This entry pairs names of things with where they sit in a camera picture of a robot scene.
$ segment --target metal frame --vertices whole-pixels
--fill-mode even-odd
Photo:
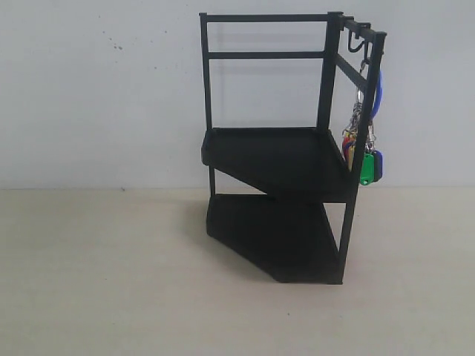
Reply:
[[[344,16],[341,12],[327,14],[304,14],[304,15],[208,15],[200,13],[201,21],[201,47],[203,56],[203,82],[205,93],[206,129],[211,130],[212,107],[211,107],[211,81],[209,62],[212,59],[323,59],[321,90],[318,100],[318,114],[316,128],[320,133],[329,132],[330,114],[332,109],[333,88],[335,72],[338,67],[350,81],[364,93],[363,110],[358,127],[358,136],[353,159],[353,166],[349,181],[349,194],[344,212],[344,221],[341,230],[340,248],[338,251],[338,271],[335,278],[341,282],[347,259],[348,245],[350,242],[351,227],[355,212],[356,197],[358,195],[359,177],[364,156],[364,146],[370,124],[370,113],[373,108],[376,85],[379,76],[379,67],[383,55],[384,39],[386,33],[371,30],[371,25],[366,22],[356,22],[353,17]],[[210,22],[326,22],[327,34],[323,51],[284,51],[284,52],[210,52],[208,41],[208,23]],[[364,78],[338,53],[340,34],[344,29],[350,32],[348,48],[350,52],[357,52],[364,45],[364,60],[368,62],[367,78]],[[350,46],[351,36],[362,37],[358,47]],[[369,43],[372,44],[370,57],[367,57]],[[214,169],[209,168],[209,187],[211,196],[216,194]]]

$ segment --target green key tag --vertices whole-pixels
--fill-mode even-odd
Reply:
[[[374,182],[374,156],[372,154],[364,154],[359,182],[362,185],[368,185]]]

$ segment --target shelf tier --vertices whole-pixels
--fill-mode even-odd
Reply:
[[[338,249],[321,203],[216,194],[206,230],[278,282],[341,284]]]
[[[315,128],[213,128],[205,165],[273,197],[347,202],[350,172],[330,131]]]

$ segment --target shelf rack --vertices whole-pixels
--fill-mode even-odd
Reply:
[[[373,108],[386,33],[340,12],[300,15],[200,14],[206,135],[201,148],[209,167],[206,230],[282,283],[342,284],[358,195],[364,146]],[[210,52],[210,22],[326,22],[323,51]],[[340,53],[344,29],[363,38],[364,78]],[[230,59],[322,59],[318,114],[311,128],[214,128],[209,64]],[[329,129],[336,68],[364,93],[352,169]],[[263,194],[217,194],[215,170]],[[344,203],[339,248],[325,202]]]

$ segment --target lower shelf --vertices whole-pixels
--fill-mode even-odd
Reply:
[[[216,194],[206,229],[278,282],[341,284],[338,250],[322,204]]]

